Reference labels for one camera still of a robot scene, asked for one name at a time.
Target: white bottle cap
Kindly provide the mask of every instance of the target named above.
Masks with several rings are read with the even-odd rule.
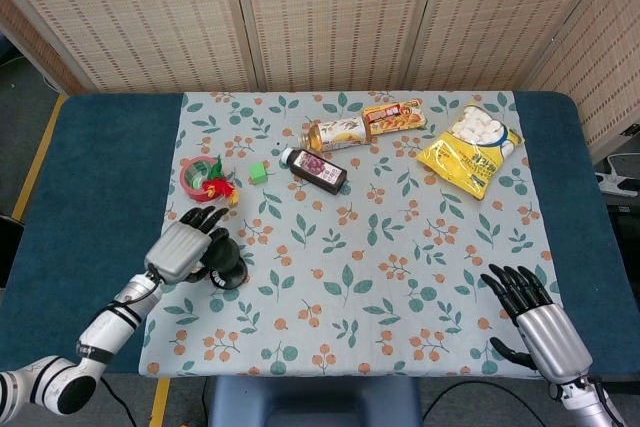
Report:
[[[287,147],[282,151],[282,155],[280,156],[280,161],[283,164],[287,163],[287,159],[289,158],[289,156],[291,155],[291,152],[293,152],[293,149],[291,147]]]

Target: bottle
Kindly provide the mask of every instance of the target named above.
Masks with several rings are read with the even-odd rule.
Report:
[[[312,125],[309,132],[298,135],[298,146],[316,152],[344,149],[371,143],[369,124],[362,117],[333,120]]]
[[[307,150],[287,147],[280,160],[291,172],[336,195],[347,180],[347,171]]]

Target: marshmallow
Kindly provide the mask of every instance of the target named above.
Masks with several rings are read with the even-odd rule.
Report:
[[[458,133],[458,137],[466,141],[468,141],[472,135],[473,135],[473,132],[466,127]]]
[[[493,120],[491,119],[491,116],[489,114],[483,111],[480,111],[480,113],[478,114],[478,117],[480,118],[483,124],[488,124]]]
[[[492,120],[491,122],[489,122],[489,125],[487,127],[488,127],[487,130],[489,132],[496,132],[502,127],[502,124],[497,120]]]
[[[514,149],[514,146],[513,146],[513,142],[511,141],[505,142],[500,147],[500,150],[502,151],[502,156],[504,158],[506,158],[509,154],[511,154],[511,152],[513,152],[513,149]]]
[[[485,125],[482,123],[480,119],[475,119],[473,121],[473,132],[477,135],[482,135],[485,132]]]

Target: yellow snack bag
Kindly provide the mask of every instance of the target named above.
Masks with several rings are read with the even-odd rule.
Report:
[[[418,160],[443,179],[483,199],[491,178],[524,139],[474,104]]]

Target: green block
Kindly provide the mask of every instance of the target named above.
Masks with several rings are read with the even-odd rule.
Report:
[[[262,184],[267,181],[267,171],[262,162],[253,164],[249,167],[249,178],[253,185]]]

